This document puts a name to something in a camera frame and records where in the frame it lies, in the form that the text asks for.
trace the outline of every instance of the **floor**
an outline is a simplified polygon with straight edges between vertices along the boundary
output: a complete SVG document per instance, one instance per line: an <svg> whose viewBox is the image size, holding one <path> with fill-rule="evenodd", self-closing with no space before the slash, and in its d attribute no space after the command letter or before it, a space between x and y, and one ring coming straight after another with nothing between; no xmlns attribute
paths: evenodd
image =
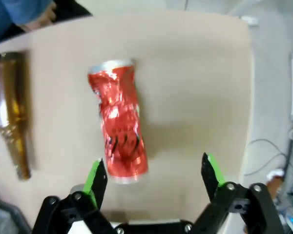
<svg viewBox="0 0 293 234"><path fill-rule="evenodd" d="M187 10L228 14L239 0L79 0L94 15L124 13L148 13L159 10ZM245 15L257 17L258 27L251 27L254 51L254 109L250 130L250 142L264 138L287 151L290 122L291 77L289 54L293 52L293 0L257 0ZM244 173L250 174L268 162L279 152L265 141L247 147ZM282 167L283 156L277 156L264 169L240 182L249 186L254 182L266 182L269 171ZM228 233L243 233L239 217L231 217Z"/></svg>

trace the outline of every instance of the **beige tabletop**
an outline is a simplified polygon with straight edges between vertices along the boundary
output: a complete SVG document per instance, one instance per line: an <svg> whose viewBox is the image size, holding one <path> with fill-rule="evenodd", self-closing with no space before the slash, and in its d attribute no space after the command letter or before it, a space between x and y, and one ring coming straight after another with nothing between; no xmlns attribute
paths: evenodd
<svg viewBox="0 0 293 234"><path fill-rule="evenodd" d="M32 177L19 181L0 136L0 198L33 225L43 199L65 198L104 155L98 100L87 72L111 59L134 58L146 181L109 183L102 210L119 219L194 221L208 203L203 152L238 178L251 115L248 27L215 14L164 12L90 17L0 44L29 54Z"/></svg>

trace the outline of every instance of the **wire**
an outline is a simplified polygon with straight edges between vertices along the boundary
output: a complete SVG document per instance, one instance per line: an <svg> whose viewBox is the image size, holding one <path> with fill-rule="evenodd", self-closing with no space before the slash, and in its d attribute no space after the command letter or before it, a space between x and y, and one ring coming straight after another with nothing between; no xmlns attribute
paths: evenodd
<svg viewBox="0 0 293 234"><path fill-rule="evenodd" d="M252 176L252 175L254 175L254 174L260 172L260 171L263 170L263 169L264 169L269 163L271 163L275 158L277 158L277 157L279 157L279 156L281 156L281 155L282 155L283 157L287 158L287 155L286 155L285 153L283 153L283 152L279 149L279 147L278 147L276 144L274 144L272 141L270 141L270 140L268 140L268 139L259 138L259 139L256 139L256 140L252 140L252 141L248 144L248 146L250 146L250 145L252 145L252 144L254 144L254 143L256 143L256 142L259 142L259 141L264 141L264 142L269 143L269 144L272 145L272 146L273 146L273 147L274 147L279 153L278 153L277 155L273 156L273 157L272 157L268 162L266 162L261 168L257 169L257 170L254 171L254 172L244 174L244 176Z"/></svg>
<svg viewBox="0 0 293 234"><path fill-rule="evenodd" d="M277 158L277 157L279 157L279 156L283 156L283 157L286 158L286 156L285 156L284 154L282 154L282 153L278 153L277 155L273 156L268 162L266 162L266 163L264 164L264 166L262 166L261 168L257 169L257 170L254 171L254 172L244 174L244 176L251 176L251 175L254 175L254 174L260 172L260 171L263 170L263 169L264 169L269 163L271 163L271 161L273 161L275 158Z"/></svg>

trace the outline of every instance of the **person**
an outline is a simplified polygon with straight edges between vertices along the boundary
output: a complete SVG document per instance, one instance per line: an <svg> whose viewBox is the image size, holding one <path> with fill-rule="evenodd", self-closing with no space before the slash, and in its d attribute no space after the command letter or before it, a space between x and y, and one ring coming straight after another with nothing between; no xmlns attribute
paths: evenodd
<svg viewBox="0 0 293 234"><path fill-rule="evenodd" d="M0 0L0 42L55 22L90 15L75 0Z"/></svg>

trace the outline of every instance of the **screw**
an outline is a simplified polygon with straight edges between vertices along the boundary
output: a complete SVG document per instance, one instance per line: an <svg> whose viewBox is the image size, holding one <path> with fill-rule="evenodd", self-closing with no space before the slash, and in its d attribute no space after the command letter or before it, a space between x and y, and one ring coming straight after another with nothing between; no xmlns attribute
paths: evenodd
<svg viewBox="0 0 293 234"><path fill-rule="evenodd" d="M192 225L191 225L191 224L187 224L187 225L185 226L185 232L186 232L186 233L190 232L191 228L192 228Z"/></svg>
<svg viewBox="0 0 293 234"><path fill-rule="evenodd" d="M262 189L261 189L258 185L255 185L255 186L254 186L254 189L255 189L255 191L257 191L257 192L262 191Z"/></svg>
<svg viewBox="0 0 293 234"><path fill-rule="evenodd" d="M124 230L122 228L116 229L117 234L124 234Z"/></svg>
<svg viewBox="0 0 293 234"><path fill-rule="evenodd" d="M78 194L75 194L75 199L76 199L76 200L79 200L81 197L82 197L82 196L81 196L81 194L80 194L80 193L78 193Z"/></svg>
<svg viewBox="0 0 293 234"><path fill-rule="evenodd" d="M52 198L50 198L49 201L50 201L50 204L53 205L56 202L56 199L52 197Z"/></svg>
<svg viewBox="0 0 293 234"><path fill-rule="evenodd" d="M229 190L234 190L234 185L233 184L227 184L227 188Z"/></svg>

